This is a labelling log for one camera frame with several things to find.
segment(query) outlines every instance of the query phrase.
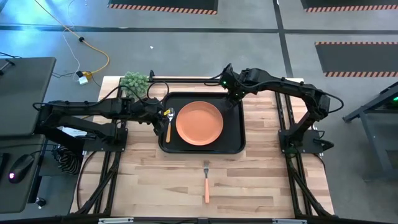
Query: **black tray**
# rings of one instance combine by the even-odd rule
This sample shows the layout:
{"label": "black tray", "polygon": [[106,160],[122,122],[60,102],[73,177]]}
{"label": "black tray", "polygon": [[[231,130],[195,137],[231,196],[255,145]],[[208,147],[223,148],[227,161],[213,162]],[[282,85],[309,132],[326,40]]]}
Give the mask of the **black tray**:
{"label": "black tray", "polygon": [[[246,144],[244,132],[243,105],[240,102],[233,109],[227,111],[225,107],[226,93],[198,93],[198,92],[173,92],[165,96],[165,110],[174,108],[175,115],[172,120],[171,140],[166,143],[165,131],[159,136],[159,146],[165,152],[170,153],[212,153],[235,154],[243,150]],[[216,106],[223,116],[224,127],[220,136],[205,146],[194,146],[185,142],[177,132],[175,121],[178,112],[187,104],[194,101],[205,101]]]}

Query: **computer mouse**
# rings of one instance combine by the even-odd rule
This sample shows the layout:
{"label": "computer mouse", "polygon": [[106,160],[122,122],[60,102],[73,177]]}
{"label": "computer mouse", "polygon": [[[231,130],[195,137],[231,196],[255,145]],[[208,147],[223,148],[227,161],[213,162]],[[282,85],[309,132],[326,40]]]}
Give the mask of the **computer mouse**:
{"label": "computer mouse", "polygon": [[8,180],[13,184],[17,184],[23,180],[34,160],[35,158],[30,154],[25,154],[18,158],[11,166],[8,173]]}

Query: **black desk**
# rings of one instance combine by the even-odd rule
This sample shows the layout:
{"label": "black desk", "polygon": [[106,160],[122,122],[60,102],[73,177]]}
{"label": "black desk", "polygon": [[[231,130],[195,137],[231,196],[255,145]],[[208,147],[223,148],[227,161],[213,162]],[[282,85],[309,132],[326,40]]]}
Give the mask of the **black desk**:
{"label": "black desk", "polygon": [[[28,136],[33,133],[38,116],[32,104],[43,102],[55,58],[9,60],[15,65],[9,65],[0,76],[0,136]],[[0,59],[0,67],[5,63]]]}
{"label": "black desk", "polygon": [[[15,146],[19,144],[43,144],[45,137],[42,135],[33,135],[28,138],[14,138],[8,140],[0,140],[0,147]],[[29,169],[25,178],[18,184],[12,184],[8,181],[8,171],[13,163],[24,154],[30,154],[34,151],[42,150],[43,145],[30,145],[21,147],[10,147],[0,149],[0,152],[10,154],[6,168],[3,170],[0,179],[0,213],[21,212],[26,206],[28,196],[34,181],[37,164],[39,163],[40,153],[34,154],[35,161]]]}
{"label": "black desk", "polygon": [[[4,75],[0,76],[0,147],[43,144],[44,136],[32,135],[38,116],[32,104],[43,102],[55,66],[55,58],[12,58],[10,61],[15,65],[9,65],[3,71]],[[0,66],[5,63],[4,59],[0,59]],[[34,154],[33,166],[23,181],[11,184],[7,175],[10,167],[21,155],[42,148],[42,145],[30,145],[0,149],[0,152],[10,154],[0,179],[0,213],[23,211],[29,194],[37,190],[32,188],[40,184],[36,183],[40,180],[36,178],[39,173],[39,152]]]}

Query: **white cable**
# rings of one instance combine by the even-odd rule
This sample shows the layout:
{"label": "white cable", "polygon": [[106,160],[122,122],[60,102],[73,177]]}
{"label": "white cable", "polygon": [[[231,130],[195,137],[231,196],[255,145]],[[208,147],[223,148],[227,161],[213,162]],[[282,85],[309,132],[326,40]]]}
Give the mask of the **white cable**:
{"label": "white cable", "polygon": [[[72,24],[72,26],[68,27],[69,29],[73,29],[73,28],[75,27],[75,24],[73,23],[73,21],[72,21],[72,19],[71,19],[71,17],[70,17],[70,13],[69,13],[70,6],[72,5],[72,3],[73,3],[74,1],[75,1],[75,0],[70,1],[69,5],[68,5],[68,9],[67,9],[69,21],[70,21],[70,23]],[[65,34],[64,34],[65,31],[66,31],[66,29],[63,30],[63,32],[62,32],[62,37],[63,37],[63,39],[65,40],[65,43],[67,43],[67,45],[68,45],[68,47],[69,47],[69,50],[70,50],[70,52],[71,52],[72,55],[73,55],[73,58],[77,61],[78,67],[77,67],[77,69],[76,69],[76,72],[78,72],[79,69],[80,69],[80,62],[79,62],[79,60],[76,58],[75,54],[73,53],[72,48],[70,47],[70,45],[69,45],[69,43],[68,43],[68,41],[67,41],[67,38],[65,37]],[[75,79],[75,77],[77,76],[76,72],[72,75],[72,80],[75,81],[75,82],[78,82],[78,81],[79,81],[79,77],[78,77],[77,80]]]}

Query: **orange fork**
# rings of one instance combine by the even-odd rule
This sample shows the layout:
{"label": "orange fork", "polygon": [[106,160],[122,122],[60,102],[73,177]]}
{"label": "orange fork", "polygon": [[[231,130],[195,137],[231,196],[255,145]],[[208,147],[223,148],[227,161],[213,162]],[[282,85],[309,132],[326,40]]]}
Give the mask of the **orange fork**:
{"label": "orange fork", "polygon": [[207,174],[209,173],[209,161],[205,161],[205,165],[203,170],[205,171],[205,203],[210,203],[210,195],[209,195],[209,181],[207,179]]}

